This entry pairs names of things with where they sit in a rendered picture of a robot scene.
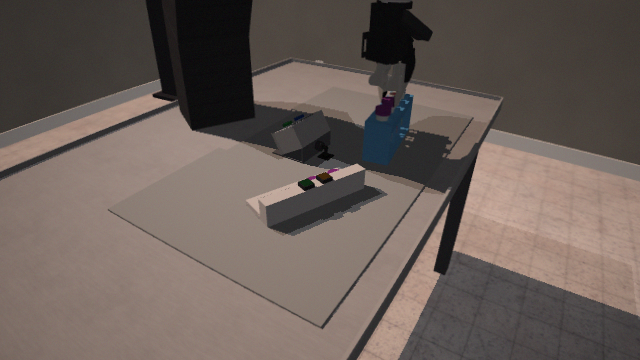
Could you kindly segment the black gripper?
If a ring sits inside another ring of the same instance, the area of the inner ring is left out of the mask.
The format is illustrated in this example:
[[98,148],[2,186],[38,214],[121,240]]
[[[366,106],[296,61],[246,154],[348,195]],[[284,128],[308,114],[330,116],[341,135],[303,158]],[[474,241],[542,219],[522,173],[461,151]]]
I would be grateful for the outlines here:
[[[401,24],[403,11],[412,9],[412,4],[413,1],[382,3],[379,0],[371,3],[369,32],[363,32],[362,37],[361,58],[378,63],[376,71],[369,77],[369,84],[378,86],[381,103],[388,91],[396,91],[394,107],[399,104],[415,68],[414,39]],[[393,73],[388,80],[391,64],[394,64]]]

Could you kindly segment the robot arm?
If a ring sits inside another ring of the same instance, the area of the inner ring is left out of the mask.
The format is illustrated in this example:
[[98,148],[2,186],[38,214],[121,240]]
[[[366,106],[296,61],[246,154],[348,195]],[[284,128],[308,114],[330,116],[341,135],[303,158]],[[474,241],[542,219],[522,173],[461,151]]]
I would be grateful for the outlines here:
[[[395,3],[408,3],[410,0],[379,0],[382,3],[395,2]],[[410,11],[404,10],[401,24],[405,27],[411,36],[415,40],[429,41],[433,31],[430,30],[424,23],[422,23],[417,17],[415,17]]]

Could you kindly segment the grey flat mat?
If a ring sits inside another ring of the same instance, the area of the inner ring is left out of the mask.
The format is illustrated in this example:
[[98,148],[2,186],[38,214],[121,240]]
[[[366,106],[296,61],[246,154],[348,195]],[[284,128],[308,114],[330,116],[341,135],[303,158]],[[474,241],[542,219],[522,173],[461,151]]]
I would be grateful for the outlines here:
[[[108,208],[132,225],[321,328],[451,150],[472,116],[412,104],[388,166],[362,160],[380,98],[332,87],[228,150],[217,148]],[[272,152],[272,133],[322,110],[328,153],[304,163]],[[266,227],[246,200],[359,164],[364,189]]]

